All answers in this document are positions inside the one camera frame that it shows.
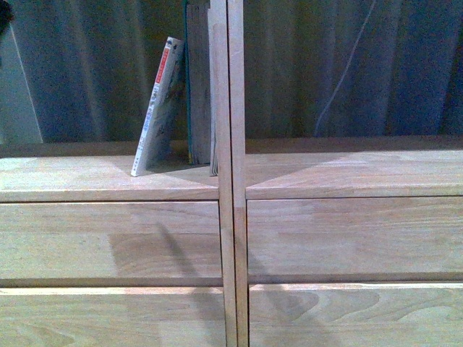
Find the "gray curtain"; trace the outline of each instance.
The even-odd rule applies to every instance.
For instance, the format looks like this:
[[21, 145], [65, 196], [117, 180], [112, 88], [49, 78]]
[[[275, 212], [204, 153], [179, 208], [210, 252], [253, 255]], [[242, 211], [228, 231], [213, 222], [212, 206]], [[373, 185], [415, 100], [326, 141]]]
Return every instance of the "gray curtain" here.
[[43, 140], [136, 140], [182, 0], [10, 3]]
[[[248, 137], [312, 136], [371, 1], [245, 2]], [[320, 134], [462, 134], [462, 13], [378, 0]]]

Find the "white book spine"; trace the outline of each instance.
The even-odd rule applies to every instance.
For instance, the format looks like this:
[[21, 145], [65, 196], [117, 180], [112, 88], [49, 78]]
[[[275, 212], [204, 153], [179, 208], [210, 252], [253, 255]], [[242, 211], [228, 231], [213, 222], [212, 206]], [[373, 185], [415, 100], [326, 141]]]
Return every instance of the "white book spine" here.
[[132, 167], [132, 176], [139, 176], [146, 169], [149, 149], [144, 150], [146, 145], [152, 143], [152, 137], [155, 136], [153, 123], [156, 120], [156, 109], [166, 97], [169, 83], [171, 80], [172, 69], [175, 65], [177, 56], [172, 56], [171, 50], [174, 45], [180, 45], [182, 42], [174, 38], [168, 38], [163, 50], [161, 63], [159, 64], [158, 73], [151, 93], [150, 103], [146, 112], [145, 123], [143, 124], [140, 141], [138, 142], [137, 153]]

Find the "vertical wooden board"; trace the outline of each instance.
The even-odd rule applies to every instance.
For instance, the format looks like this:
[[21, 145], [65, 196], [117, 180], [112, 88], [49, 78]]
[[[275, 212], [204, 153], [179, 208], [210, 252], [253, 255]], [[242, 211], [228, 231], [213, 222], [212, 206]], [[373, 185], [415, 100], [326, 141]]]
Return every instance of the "vertical wooden board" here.
[[0, 346], [225, 346], [219, 288], [1, 289]]
[[463, 284], [250, 289], [252, 347], [461, 346]]
[[245, 47], [243, 1], [227, 0], [231, 158], [233, 173], [234, 232], [237, 281], [238, 346], [249, 344], [247, 298], [247, 232], [245, 186]]
[[206, 164], [211, 156], [207, 8], [207, 4], [187, 5], [191, 159], [193, 164]]
[[226, 2], [211, 0], [209, 10], [212, 107], [217, 125], [219, 210], [222, 245], [222, 273], [226, 314], [226, 342], [237, 346], [237, 305], [235, 290], [235, 252], [232, 195], [232, 149], [230, 139], [229, 57], [226, 26]]

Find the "cable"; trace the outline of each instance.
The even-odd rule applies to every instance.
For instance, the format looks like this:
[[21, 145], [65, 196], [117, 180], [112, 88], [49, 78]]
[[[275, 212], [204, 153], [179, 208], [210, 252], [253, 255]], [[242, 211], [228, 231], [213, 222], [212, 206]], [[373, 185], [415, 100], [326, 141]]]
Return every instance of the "cable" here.
[[347, 72], [349, 71], [349, 68], [350, 68], [350, 66], [352, 64], [352, 60], [354, 58], [355, 51], [357, 50], [360, 39], [362, 38], [363, 32], [365, 31], [365, 27], [367, 26], [368, 21], [370, 20], [371, 14], [373, 13], [373, 10], [375, 9], [376, 2], [377, 2], [377, 0], [373, 0], [373, 2], [371, 3], [370, 11], [368, 12], [367, 17], [365, 18], [365, 21], [363, 22], [362, 28], [360, 29], [360, 32], [359, 32], [359, 35], [357, 36], [354, 47], [352, 48], [352, 51], [350, 53], [349, 60], [347, 61], [346, 68], [344, 69], [344, 72], [342, 73], [341, 79], [339, 80], [338, 85], [334, 89], [333, 94], [331, 95], [330, 99], [326, 103], [325, 108], [320, 113], [320, 116], [318, 116], [317, 124], [315, 125], [315, 131], [314, 131], [314, 134], [313, 134], [315, 137], [318, 136], [318, 133], [320, 131], [320, 124], [321, 124], [321, 121], [323, 120], [323, 117], [325, 116], [326, 112], [328, 112], [331, 104], [333, 103], [334, 98], [336, 97], [336, 94], [338, 93], [339, 89], [341, 89], [342, 83], [343, 83], [344, 79], [347, 76]]

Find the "book spine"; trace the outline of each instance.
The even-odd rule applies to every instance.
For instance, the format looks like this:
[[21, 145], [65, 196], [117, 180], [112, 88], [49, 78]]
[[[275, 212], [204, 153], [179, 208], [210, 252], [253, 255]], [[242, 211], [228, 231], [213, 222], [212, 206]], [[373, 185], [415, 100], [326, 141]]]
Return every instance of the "book spine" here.
[[187, 143], [188, 143], [188, 162], [193, 164], [192, 141], [191, 141], [191, 102], [190, 102], [190, 56], [188, 54], [188, 16], [190, 14], [188, 0], [183, 1], [183, 25], [184, 25], [184, 56], [185, 56], [185, 87], [187, 89]]
[[153, 92], [151, 93], [150, 103], [148, 104], [148, 110], [146, 111], [145, 123], [143, 124], [142, 134], [140, 135], [140, 141], [138, 142], [137, 153], [135, 154], [135, 161], [132, 167], [132, 176], [138, 176], [140, 162], [143, 160], [143, 148], [147, 141], [147, 137], [150, 134], [149, 129], [153, 120], [153, 112], [155, 107], [159, 104], [159, 101], [163, 99], [164, 89], [166, 89], [163, 83], [163, 75], [166, 71], [166, 65], [169, 60], [169, 55], [172, 48], [172, 38], [168, 38], [166, 45], [163, 50], [161, 63], [159, 64], [158, 73], [153, 86]]

